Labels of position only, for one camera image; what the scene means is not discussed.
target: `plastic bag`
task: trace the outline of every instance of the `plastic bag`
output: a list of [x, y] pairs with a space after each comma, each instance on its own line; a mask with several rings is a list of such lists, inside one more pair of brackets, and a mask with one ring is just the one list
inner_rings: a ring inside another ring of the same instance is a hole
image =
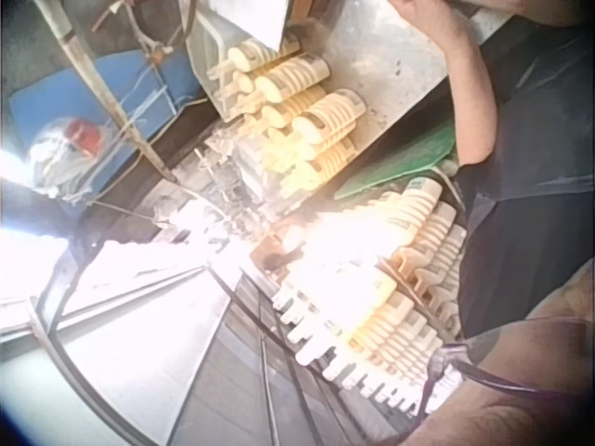
[[111, 135], [108, 127], [78, 118], [47, 125], [27, 156], [29, 186], [51, 198], [76, 201], [91, 191], [88, 178]]

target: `metal pole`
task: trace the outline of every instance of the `metal pole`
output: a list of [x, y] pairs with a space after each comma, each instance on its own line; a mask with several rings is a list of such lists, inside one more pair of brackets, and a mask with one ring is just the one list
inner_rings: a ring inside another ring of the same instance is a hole
[[[260, 302], [258, 302], [258, 318], [262, 321], [260, 311]], [[271, 446], [279, 446], [279, 429], [277, 428], [277, 419], [272, 404], [271, 383], [269, 382], [269, 365], [267, 363], [266, 336], [259, 332], [260, 337], [260, 365], [262, 366], [262, 382], [264, 384], [264, 395], [267, 401], [267, 414], [269, 416], [269, 429], [271, 430]]]
[[138, 129], [128, 123], [128, 116], [118, 102], [118, 99], [105, 84], [99, 75], [93, 61], [81, 45], [73, 26], [71, 25], [59, 0], [34, 0], [46, 19], [49, 28], [52, 30], [66, 56], [73, 63], [74, 68], [83, 78], [89, 89], [97, 97], [101, 105], [110, 114], [113, 121], [121, 128], [130, 141], [139, 148], [140, 152], [147, 157], [157, 171], [167, 180], [179, 184], [178, 179], [167, 168], [163, 160], [153, 150], [151, 145], [142, 137]]

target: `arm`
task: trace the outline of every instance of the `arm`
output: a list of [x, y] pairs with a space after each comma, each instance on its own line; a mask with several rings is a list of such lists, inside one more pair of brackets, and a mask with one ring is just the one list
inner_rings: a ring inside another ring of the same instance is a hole
[[459, 163], [482, 162], [496, 144], [497, 108], [490, 78], [469, 24], [444, 0], [390, 0], [390, 3], [444, 53], [455, 104]]
[[477, 44], [469, 36], [444, 50], [455, 104], [456, 150], [460, 165], [484, 161], [496, 144], [497, 108]]

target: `glass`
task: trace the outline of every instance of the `glass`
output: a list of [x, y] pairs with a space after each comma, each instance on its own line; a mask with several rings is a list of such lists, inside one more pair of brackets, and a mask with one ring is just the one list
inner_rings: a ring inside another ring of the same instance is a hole
[[432, 400], [434, 406], [441, 400], [440, 405], [463, 378], [561, 407], [583, 401], [592, 391], [592, 376], [592, 322], [575, 318], [514, 322], [434, 352], [417, 422], [424, 420]]

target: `metal sheet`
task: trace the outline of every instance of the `metal sheet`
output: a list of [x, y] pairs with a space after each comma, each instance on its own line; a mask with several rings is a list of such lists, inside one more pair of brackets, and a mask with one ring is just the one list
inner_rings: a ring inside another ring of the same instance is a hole
[[[484, 42], [509, 15], [480, 9], [471, 22]], [[350, 138], [363, 151], [446, 77], [442, 52], [403, 22], [386, 0], [332, 2], [298, 29], [305, 49], [331, 66], [327, 91], [350, 88], [368, 108]]]
[[264, 45], [281, 46], [289, 0], [208, 0], [208, 6]]

